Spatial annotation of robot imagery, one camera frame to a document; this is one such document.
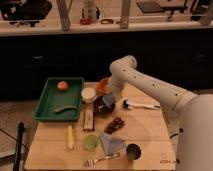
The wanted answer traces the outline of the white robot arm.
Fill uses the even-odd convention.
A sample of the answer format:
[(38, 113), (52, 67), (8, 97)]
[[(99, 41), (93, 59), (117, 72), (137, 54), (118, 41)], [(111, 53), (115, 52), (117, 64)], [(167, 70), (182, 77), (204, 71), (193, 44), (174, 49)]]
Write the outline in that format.
[(136, 70), (127, 55), (110, 64), (109, 89), (119, 99), (128, 82), (181, 115), (175, 171), (213, 171), (213, 94), (195, 94)]

